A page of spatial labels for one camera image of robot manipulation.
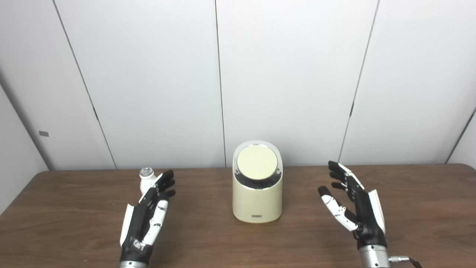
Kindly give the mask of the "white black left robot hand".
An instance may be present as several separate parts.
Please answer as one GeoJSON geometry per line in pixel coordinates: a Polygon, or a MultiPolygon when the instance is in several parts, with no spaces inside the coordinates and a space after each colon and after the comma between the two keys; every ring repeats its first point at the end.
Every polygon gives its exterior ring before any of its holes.
{"type": "Polygon", "coordinates": [[[120,233],[121,268],[146,268],[153,253],[168,210],[170,197],[176,194],[173,170],[155,175],[150,167],[141,168],[139,189],[141,198],[136,205],[126,206],[120,233]]]}

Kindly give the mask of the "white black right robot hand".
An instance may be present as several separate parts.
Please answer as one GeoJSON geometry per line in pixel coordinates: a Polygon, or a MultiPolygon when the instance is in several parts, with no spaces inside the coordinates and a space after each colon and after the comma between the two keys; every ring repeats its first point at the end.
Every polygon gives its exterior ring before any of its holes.
{"type": "Polygon", "coordinates": [[[353,233],[358,248],[371,245],[387,248],[385,218],[377,190],[368,192],[355,174],[341,163],[330,160],[328,169],[329,176],[337,180],[331,186],[343,190],[355,206],[355,212],[348,210],[322,185],[318,187],[318,193],[331,215],[353,233]]]}

